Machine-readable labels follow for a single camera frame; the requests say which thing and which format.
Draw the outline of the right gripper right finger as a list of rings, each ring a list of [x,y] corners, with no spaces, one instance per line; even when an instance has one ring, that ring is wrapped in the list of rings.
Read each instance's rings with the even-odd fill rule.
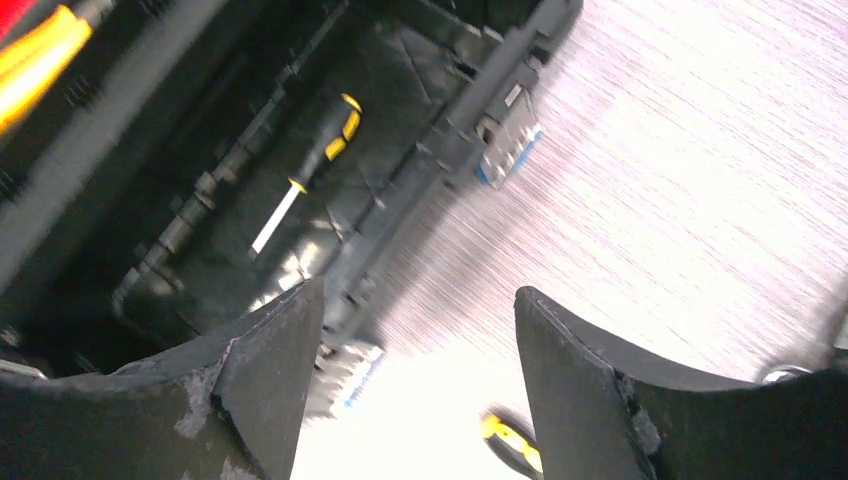
[[[539,290],[515,330],[548,479],[843,479],[847,367],[772,383],[652,353]]]

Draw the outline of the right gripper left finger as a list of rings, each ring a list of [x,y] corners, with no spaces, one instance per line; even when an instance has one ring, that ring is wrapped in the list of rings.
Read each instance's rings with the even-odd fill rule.
[[[324,314],[321,279],[109,375],[1,377],[5,479],[286,479]]]

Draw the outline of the black plastic toolbox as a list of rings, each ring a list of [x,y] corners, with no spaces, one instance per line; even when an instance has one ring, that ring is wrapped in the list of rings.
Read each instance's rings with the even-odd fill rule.
[[[538,69],[578,1],[253,1],[217,26],[150,109],[114,116],[109,44],[176,1],[126,2],[35,114],[1,143],[1,320],[45,377],[109,375],[325,281],[308,416],[348,406],[378,354],[354,335],[385,259],[434,187],[500,180],[533,142]],[[326,107],[363,109],[263,251]]]

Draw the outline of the yellow black utility knife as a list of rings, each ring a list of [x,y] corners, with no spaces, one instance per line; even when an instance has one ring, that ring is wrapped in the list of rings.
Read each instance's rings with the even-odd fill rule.
[[[60,5],[44,22],[1,51],[1,132],[18,124],[92,34],[89,22]]]

